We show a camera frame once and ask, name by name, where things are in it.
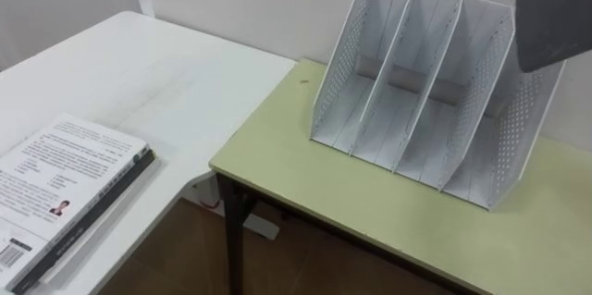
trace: barcode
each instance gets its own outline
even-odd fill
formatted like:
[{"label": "barcode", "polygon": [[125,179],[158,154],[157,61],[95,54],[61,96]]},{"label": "barcode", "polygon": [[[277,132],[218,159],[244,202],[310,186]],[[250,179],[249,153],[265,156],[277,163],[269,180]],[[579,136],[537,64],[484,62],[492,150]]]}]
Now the barcode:
[{"label": "barcode", "polygon": [[0,265],[6,268],[12,267],[25,252],[14,243],[8,244],[0,251]]}]

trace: book spine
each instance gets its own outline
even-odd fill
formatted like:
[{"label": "book spine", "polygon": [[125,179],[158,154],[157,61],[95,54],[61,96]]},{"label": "book spine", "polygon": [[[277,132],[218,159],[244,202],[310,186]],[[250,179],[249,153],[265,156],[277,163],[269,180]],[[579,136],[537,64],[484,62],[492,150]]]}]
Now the book spine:
[{"label": "book spine", "polygon": [[24,294],[29,290],[50,268],[56,264],[59,258],[66,252],[72,244],[76,242],[86,232],[86,230],[115,202],[115,200],[134,182],[134,180],[154,161],[152,151],[143,153],[139,162],[135,163],[132,169],[116,182],[112,190],[107,192],[103,200],[94,206],[80,222],[73,227],[66,236],[62,238],[43,258],[37,262],[25,274],[16,286],[7,287],[12,289],[16,295]]},{"label": "book spine", "polygon": [[140,160],[146,152],[149,151],[148,146],[142,147],[142,149],[135,154],[126,165],[121,168],[107,184],[92,198],[90,199],[82,209],[74,216],[64,227],[57,233],[53,240],[49,241],[47,245],[33,258],[29,263],[18,272],[18,274],[6,285],[7,289],[14,288],[19,281],[24,278],[31,270],[59,243],[78,223],[80,220],[91,211],[96,204],[134,167],[137,160]]}]

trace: dark object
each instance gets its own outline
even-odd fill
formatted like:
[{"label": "dark object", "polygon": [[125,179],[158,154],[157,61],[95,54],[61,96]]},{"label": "dark object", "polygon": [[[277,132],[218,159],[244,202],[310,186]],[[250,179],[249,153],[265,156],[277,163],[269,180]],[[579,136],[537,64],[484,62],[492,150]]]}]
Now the dark object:
[{"label": "dark object", "polygon": [[154,153],[148,151],[11,291],[16,295],[26,293],[153,161]]},{"label": "dark object", "polygon": [[224,200],[230,295],[242,295],[242,223],[246,219],[247,214],[250,213],[249,210],[251,209],[250,206],[253,204],[251,203],[253,200],[260,200],[276,207],[280,211],[286,211],[290,215],[299,217],[301,220],[320,227],[331,235],[349,242],[351,245],[377,255],[419,277],[429,280],[453,294],[478,294],[483,292],[481,289],[468,289],[459,285],[425,267],[359,239],[345,230],[332,226],[315,216],[306,214],[304,211],[282,203],[260,191],[256,191],[237,180],[219,173],[216,174],[216,177],[220,185],[222,199]]},{"label": "dark object", "polygon": [[592,0],[516,0],[516,42],[524,72],[592,49]]}]

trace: white desk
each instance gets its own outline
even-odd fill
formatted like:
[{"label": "white desk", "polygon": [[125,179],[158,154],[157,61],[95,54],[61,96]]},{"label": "white desk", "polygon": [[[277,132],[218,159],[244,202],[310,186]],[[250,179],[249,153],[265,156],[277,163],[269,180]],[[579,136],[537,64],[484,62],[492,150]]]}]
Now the white desk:
[{"label": "white desk", "polygon": [[126,12],[0,73],[0,155],[69,112],[148,141],[163,163],[53,293],[98,291],[293,65]]}]

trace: book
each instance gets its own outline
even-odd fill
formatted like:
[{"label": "book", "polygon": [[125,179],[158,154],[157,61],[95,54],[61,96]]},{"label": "book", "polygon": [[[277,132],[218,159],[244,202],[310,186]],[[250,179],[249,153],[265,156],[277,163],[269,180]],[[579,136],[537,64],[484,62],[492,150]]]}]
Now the book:
[{"label": "book", "polygon": [[155,160],[131,183],[115,202],[77,239],[59,260],[39,279],[35,288],[45,284],[53,289],[63,289],[79,269],[88,262],[88,256],[114,230],[120,218],[125,215],[145,185],[156,175],[161,160]]},{"label": "book", "polygon": [[0,158],[0,289],[29,287],[152,160],[146,142],[70,115]]}]

